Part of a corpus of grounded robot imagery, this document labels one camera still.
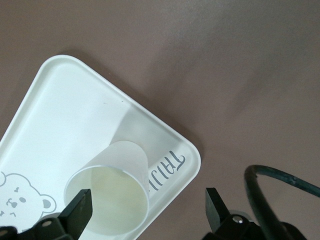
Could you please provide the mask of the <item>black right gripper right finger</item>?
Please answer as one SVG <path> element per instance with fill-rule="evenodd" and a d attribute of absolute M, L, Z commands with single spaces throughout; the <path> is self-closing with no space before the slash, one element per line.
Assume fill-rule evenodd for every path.
<path fill-rule="evenodd" d="M 281 222 L 266 199 L 249 195 L 259 224 L 243 213 L 231 213 L 216 188 L 205 190 L 205 213 L 211 231 L 202 240 L 307 240 L 292 224 Z"/>

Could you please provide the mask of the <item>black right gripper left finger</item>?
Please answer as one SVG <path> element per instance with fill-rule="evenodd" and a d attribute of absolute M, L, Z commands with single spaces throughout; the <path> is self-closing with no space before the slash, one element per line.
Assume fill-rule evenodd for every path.
<path fill-rule="evenodd" d="M 82 189 L 58 217 L 40 220 L 21 233 L 13 226 L 0 227 L 0 240 L 78 240 L 92 215 L 91 190 Z"/>

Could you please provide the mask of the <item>white paper cup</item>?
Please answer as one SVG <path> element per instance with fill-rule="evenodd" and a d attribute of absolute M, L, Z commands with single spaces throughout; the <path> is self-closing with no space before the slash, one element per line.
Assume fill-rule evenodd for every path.
<path fill-rule="evenodd" d="M 138 229 L 149 208 L 149 168 L 145 151 L 122 140 L 110 144 L 68 180 L 64 202 L 82 189 L 90 189 L 93 214 L 89 231 L 119 236 Z"/>

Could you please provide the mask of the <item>white bear print tray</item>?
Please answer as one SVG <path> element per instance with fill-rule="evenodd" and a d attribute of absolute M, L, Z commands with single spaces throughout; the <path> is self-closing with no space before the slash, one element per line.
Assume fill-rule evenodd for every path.
<path fill-rule="evenodd" d="M 0 141 L 0 227 L 19 232 L 65 208 L 70 177 L 117 141 L 148 159 L 150 209 L 136 231 L 107 236 L 86 229 L 79 240 L 136 240 L 195 178 L 197 148 L 82 61 L 46 60 Z"/>

